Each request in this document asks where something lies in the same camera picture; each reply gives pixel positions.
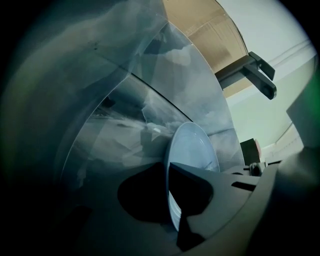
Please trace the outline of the black faucet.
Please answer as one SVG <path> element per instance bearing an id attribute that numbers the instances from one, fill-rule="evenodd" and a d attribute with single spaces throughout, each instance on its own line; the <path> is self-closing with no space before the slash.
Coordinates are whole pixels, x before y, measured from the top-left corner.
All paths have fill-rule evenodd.
<path id="1" fill-rule="evenodd" d="M 275 69 L 252 51 L 216 72 L 215 76 L 222 89 L 246 78 L 269 100 L 277 96 L 273 83 Z"/>

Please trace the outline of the brown cardboard sheet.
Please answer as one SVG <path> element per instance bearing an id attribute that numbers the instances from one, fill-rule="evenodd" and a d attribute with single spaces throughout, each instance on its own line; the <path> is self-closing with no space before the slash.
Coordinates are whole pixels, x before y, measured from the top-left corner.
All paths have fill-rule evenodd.
<path id="1" fill-rule="evenodd" d="M 214 73 L 248 55 L 238 27 L 216 0 L 162 0 L 168 20 L 205 58 Z"/>

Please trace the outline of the silver mesh scrubbing cloth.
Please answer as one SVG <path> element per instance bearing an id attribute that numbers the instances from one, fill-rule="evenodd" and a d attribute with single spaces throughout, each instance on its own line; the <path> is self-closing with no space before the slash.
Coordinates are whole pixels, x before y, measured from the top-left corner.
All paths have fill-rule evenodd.
<path id="1" fill-rule="evenodd" d="M 219 163 L 216 160 L 208 163 L 204 169 L 211 172 L 220 172 Z"/>

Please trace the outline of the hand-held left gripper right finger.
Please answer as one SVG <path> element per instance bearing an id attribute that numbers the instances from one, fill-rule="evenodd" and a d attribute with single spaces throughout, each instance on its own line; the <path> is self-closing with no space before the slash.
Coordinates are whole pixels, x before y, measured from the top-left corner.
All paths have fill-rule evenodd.
<path id="1" fill-rule="evenodd" d="M 256 176 L 170 163 L 169 192 L 181 209 L 177 246 L 188 251 L 224 228 L 244 206 L 258 181 Z"/>

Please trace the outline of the black cabinet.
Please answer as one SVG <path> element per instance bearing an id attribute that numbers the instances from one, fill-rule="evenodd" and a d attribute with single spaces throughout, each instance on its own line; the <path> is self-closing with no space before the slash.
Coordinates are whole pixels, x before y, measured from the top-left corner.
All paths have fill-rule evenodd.
<path id="1" fill-rule="evenodd" d="M 260 162 L 259 150 L 257 148 L 256 141 L 253 138 L 241 142 L 240 146 L 246 166 Z"/>

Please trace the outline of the stainless steel sink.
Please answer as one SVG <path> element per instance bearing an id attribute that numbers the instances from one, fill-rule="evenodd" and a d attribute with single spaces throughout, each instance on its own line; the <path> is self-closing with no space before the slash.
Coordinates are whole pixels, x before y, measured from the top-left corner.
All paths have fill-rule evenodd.
<path id="1" fill-rule="evenodd" d="M 162 163 L 194 122 L 243 163 L 221 86 L 162 0 L 0 0 L 0 256 L 75 253 L 88 182 Z"/>

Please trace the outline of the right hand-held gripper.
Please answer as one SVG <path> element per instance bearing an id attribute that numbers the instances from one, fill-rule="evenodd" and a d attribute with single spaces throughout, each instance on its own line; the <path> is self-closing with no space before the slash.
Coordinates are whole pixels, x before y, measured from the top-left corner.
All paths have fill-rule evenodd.
<path id="1" fill-rule="evenodd" d="M 320 64 L 304 89 L 287 110 L 302 144 L 320 148 Z"/>

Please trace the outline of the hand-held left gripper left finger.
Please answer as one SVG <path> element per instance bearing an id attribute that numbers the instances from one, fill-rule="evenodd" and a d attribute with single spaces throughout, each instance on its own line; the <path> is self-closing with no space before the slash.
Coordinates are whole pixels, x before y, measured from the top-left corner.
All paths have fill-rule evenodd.
<path id="1" fill-rule="evenodd" d="M 93 179 L 76 202 L 92 210 L 75 253 L 176 253 L 162 163 Z"/>

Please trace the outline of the light blue large plate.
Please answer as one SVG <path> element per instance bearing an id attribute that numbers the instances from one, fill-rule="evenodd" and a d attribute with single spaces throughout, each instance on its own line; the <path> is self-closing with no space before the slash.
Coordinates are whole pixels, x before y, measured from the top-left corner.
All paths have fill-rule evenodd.
<path id="1" fill-rule="evenodd" d="M 170 164 L 179 163 L 205 170 L 211 161 L 218 162 L 218 159 L 207 134 L 194 122 L 183 123 L 171 138 L 164 158 L 168 210 L 176 231 L 179 231 L 182 211 L 169 191 Z"/>

